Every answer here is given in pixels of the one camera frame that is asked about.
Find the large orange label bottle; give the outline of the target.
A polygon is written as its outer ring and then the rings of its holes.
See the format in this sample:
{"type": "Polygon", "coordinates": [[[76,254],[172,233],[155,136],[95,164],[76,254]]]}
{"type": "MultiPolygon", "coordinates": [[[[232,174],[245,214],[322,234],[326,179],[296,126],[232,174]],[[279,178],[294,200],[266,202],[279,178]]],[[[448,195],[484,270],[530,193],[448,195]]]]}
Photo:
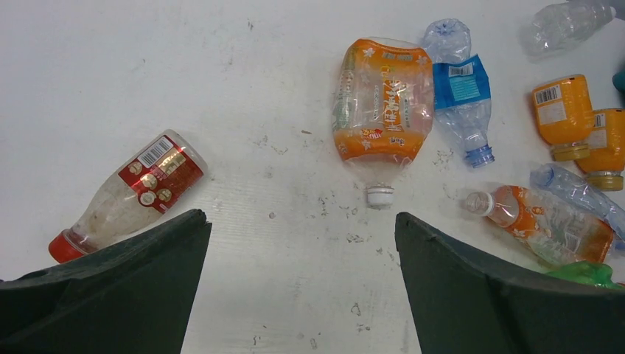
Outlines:
{"type": "Polygon", "coordinates": [[[433,126],[433,63],[426,51],[390,38],[360,38],[341,64],[332,107],[338,155],[365,188],[368,207],[394,202],[394,180],[433,126]]]}

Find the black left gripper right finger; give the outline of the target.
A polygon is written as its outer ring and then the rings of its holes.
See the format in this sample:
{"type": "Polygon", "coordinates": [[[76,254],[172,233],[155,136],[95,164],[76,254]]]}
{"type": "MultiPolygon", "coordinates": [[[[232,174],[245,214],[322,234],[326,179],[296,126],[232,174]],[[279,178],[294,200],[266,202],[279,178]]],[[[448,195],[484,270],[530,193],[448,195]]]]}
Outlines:
{"type": "Polygon", "coordinates": [[[423,353],[622,353],[624,292],[507,262],[401,212],[395,243],[423,353]]]}

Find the green plastic bottle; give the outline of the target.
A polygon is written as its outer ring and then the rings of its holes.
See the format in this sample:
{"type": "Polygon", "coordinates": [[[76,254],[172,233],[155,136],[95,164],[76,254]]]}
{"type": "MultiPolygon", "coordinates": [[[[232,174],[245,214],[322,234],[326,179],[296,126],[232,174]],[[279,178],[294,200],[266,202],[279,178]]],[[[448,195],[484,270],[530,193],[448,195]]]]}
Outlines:
{"type": "Polygon", "coordinates": [[[595,288],[623,290],[624,284],[612,281],[612,268],[603,263],[580,261],[564,265],[546,275],[595,288]]]}

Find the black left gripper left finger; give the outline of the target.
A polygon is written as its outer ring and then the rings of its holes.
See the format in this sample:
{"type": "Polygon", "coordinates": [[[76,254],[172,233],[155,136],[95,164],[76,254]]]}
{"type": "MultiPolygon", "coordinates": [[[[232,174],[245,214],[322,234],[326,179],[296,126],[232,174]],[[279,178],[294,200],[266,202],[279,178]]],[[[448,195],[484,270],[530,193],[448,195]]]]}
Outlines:
{"type": "Polygon", "coordinates": [[[1,283],[3,353],[179,353],[212,226],[191,209],[1,283]]]}

